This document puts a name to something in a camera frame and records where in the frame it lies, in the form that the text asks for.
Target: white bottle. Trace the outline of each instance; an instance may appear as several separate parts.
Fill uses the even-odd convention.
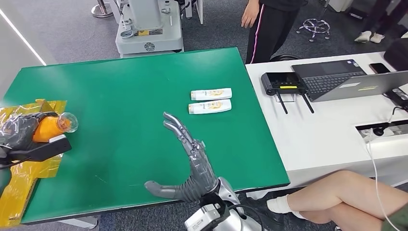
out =
[[[231,100],[215,100],[189,104],[189,114],[207,114],[231,110]]]
[[[231,97],[231,88],[191,91],[191,100],[224,100],[230,99]]]

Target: floor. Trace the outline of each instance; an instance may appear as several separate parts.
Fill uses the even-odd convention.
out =
[[[183,40],[186,51],[236,46],[242,59],[246,56],[248,30],[240,27],[242,12],[247,0],[205,0],[204,25],[199,24],[197,15],[183,19]],[[88,60],[115,59],[119,54],[115,46],[117,24],[113,17],[94,18],[90,9],[96,4],[93,0],[13,0],[27,23],[39,34],[59,63]],[[319,0],[309,0],[296,19],[284,46],[277,54],[292,54],[302,58],[346,55],[362,52],[384,51],[397,33],[391,33],[381,44],[356,44],[362,22],[342,13],[327,11],[324,19],[331,25],[331,38],[317,37],[314,43],[308,41],[310,34],[295,30],[307,18],[320,14]],[[197,203],[179,203],[154,208],[137,209],[100,217],[98,231],[159,231],[185,230],[183,221],[198,209]],[[284,230],[332,230],[333,224],[315,225],[300,222],[290,216],[285,217]],[[58,222],[20,226],[5,231],[85,231]]]
[[[238,47],[242,58],[246,57],[248,29],[241,28],[241,16],[247,0],[204,1],[204,25],[197,14],[182,20],[184,48],[186,51],[222,47]],[[38,33],[59,63],[119,58],[115,37],[118,25],[113,17],[94,18],[90,9],[96,1],[71,0],[72,7],[64,7],[63,1],[13,0],[27,23]],[[331,25],[331,38],[311,36],[295,30],[307,18],[321,13],[319,0],[309,0],[296,19],[287,42],[277,54],[292,54],[301,58],[346,55],[362,52],[384,51],[395,34],[387,36],[381,44],[356,44],[362,22],[343,13],[327,11],[324,19]]]

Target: white sneaker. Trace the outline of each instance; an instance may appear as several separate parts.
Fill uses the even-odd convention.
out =
[[[370,41],[375,42],[375,43],[380,43],[383,38],[385,38],[384,35],[374,33],[374,35],[371,37]]]
[[[358,36],[354,42],[368,42],[371,37],[371,31],[364,31]]]

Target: green tabletop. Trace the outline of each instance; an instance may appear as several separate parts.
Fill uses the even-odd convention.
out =
[[[189,115],[190,91],[232,88],[232,110]],[[206,144],[217,176],[235,190],[286,185],[288,176],[236,48],[23,68],[1,106],[68,100],[79,128],[67,134],[55,178],[41,179],[22,223],[167,201],[143,184],[181,184],[188,158],[163,111]]]

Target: pink stripe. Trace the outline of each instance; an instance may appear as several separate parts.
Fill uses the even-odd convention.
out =
[[[261,13],[259,14],[258,28],[256,29],[256,32],[255,32],[254,53],[252,54],[252,59],[251,59],[251,62],[250,62],[250,63],[254,62],[254,58],[255,58],[256,44],[257,44],[257,42],[258,42],[258,32],[259,32],[259,28],[261,27],[261,19],[262,19],[262,14],[263,14],[263,12],[264,12],[264,6],[265,6],[265,5],[262,4]]]

